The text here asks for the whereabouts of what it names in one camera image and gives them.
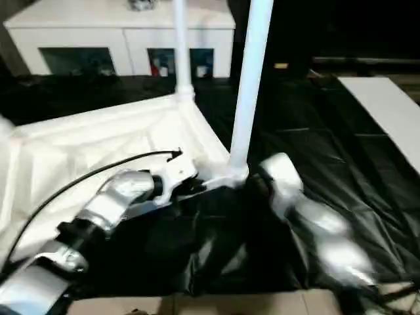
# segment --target white shelf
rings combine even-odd
[[[226,0],[188,0],[187,27],[234,29]],[[7,28],[174,28],[171,0],[136,12],[128,0],[40,0],[13,16]]]

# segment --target white frame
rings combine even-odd
[[[39,48],[55,47],[106,47],[116,74],[133,74],[122,29],[12,28],[9,32],[33,74],[51,74]]]
[[[177,45],[173,29],[125,29],[135,75],[151,75],[148,49],[170,49]],[[189,29],[189,49],[213,49],[213,76],[229,77],[233,30]]]

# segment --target white cabinet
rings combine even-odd
[[[228,77],[235,24],[226,0],[187,2],[193,75]],[[32,74],[170,75],[176,66],[168,0],[144,12],[128,0],[40,0],[5,26]]]

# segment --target cabinet door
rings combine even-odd
[[[233,33],[233,30],[188,30],[188,46],[191,49],[192,65],[196,68],[192,69],[194,76],[200,77],[206,74],[214,77],[230,76]],[[135,75],[159,75],[160,72],[165,75],[171,74],[171,65],[166,65],[166,62],[171,63],[170,60],[173,58],[173,49],[176,46],[175,30],[127,29],[125,36]],[[203,69],[210,65],[212,69],[208,72]]]
[[[123,30],[27,28],[10,34],[32,74],[133,74]]]

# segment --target black plastic sheet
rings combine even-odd
[[[167,79],[32,77],[0,87],[1,113],[16,124],[173,91]],[[389,137],[336,79],[261,85],[251,170],[285,152],[305,194],[346,218],[379,282],[420,274],[420,178]],[[229,148],[236,94],[199,81],[196,102]],[[331,287],[311,235],[293,216],[281,223],[250,180],[124,222],[93,263],[86,295],[260,293]]]

